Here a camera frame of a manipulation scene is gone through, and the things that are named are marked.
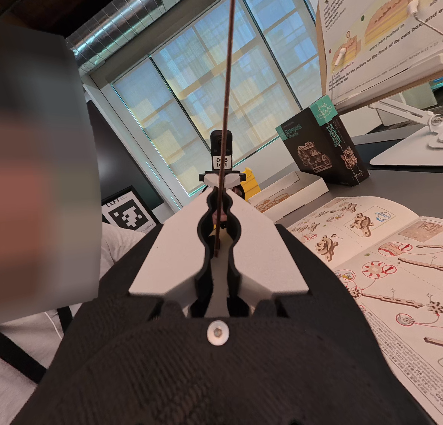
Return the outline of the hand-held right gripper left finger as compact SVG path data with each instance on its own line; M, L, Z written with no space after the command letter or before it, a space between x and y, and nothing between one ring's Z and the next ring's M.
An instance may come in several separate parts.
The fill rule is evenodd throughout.
M216 201L217 190L208 187L164 223L129 289L131 295L172 300L182 308L210 300L210 235Z

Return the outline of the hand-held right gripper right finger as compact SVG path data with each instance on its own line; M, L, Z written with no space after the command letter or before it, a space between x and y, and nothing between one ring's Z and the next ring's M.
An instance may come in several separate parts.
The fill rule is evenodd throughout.
M234 192L224 193L229 297L256 307L261 300L307 294L309 288L277 226Z

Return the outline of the laser-cut wooden parts sheet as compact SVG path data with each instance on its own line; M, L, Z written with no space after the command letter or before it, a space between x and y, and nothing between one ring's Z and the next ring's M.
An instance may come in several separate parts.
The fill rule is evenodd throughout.
M220 225L221 225L221 212L222 212L221 210L222 210L222 199L223 199L223 192L224 192L224 167L225 167L224 157L225 157L226 136L227 136L228 119L229 119L234 21L235 21L235 0L230 0L227 56L226 56L226 74L225 74L225 88L224 88L224 110L223 110L223 123L222 123L222 145L221 145L221 150L222 150L221 151L221 163L222 164L221 164L220 172L219 172L219 188L218 188L216 223L215 223L214 257L219 256L219 248L220 248Z

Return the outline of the black model kit box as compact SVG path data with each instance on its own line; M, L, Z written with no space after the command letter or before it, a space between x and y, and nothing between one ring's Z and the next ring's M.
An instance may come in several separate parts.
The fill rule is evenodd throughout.
M350 187L369 177L328 95L282 123L276 131L302 172L316 174L328 184Z

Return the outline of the yellow plastic bin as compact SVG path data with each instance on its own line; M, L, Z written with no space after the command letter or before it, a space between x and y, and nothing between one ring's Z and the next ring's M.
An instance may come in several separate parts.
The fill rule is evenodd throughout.
M258 194L261 189L250 168L246 167L244 173L246 175L246 179L245 181L241 181L241 186L245 193L245 201L248 202L249 198Z

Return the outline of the large gridded window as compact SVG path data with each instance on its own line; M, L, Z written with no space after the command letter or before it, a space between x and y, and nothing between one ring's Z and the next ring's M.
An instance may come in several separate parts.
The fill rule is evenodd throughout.
M229 123L233 164L277 138L276 128L322 93L309 0L236 0ZM219 0L118 77L114 93L184 192L211 168L222 129L229 0Z

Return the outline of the black white marker card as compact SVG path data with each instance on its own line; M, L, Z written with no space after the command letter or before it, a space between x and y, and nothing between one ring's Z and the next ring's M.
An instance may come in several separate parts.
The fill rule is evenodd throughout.
M133 186L102 200L102 221L143 234L160 225L158 218Z

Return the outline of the white cardboard box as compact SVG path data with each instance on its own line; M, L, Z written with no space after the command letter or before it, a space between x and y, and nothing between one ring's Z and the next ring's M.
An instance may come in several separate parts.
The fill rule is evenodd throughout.
M329 191L324 179L305 172L291 172L249 198L248 202L273 222Z

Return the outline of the black flat screen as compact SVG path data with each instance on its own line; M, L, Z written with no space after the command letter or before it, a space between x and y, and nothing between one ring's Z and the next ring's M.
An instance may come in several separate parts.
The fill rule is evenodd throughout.
M133 186L150 210L163 204L162 197L138 167L95 104L88 101L86 105L97 153L101 199L105 200Z

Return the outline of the open instruction booklet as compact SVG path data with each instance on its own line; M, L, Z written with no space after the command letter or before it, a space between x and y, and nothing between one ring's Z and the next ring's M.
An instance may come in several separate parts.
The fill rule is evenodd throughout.
M380 197L337 197L287 229L347 288L393 373L442 424L442 219Z

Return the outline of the white board stand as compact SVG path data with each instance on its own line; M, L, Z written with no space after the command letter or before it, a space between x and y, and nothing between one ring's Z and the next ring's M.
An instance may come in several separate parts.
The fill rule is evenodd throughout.
M372 166L443 165L443 117L389 98L369 105L423 125L423 128L370 160Z

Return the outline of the slim silver air duct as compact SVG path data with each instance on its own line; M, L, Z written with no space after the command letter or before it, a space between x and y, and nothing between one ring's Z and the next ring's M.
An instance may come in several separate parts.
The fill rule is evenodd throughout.
M165 12L162 0L113 0L66 38L80 76L92 72Z

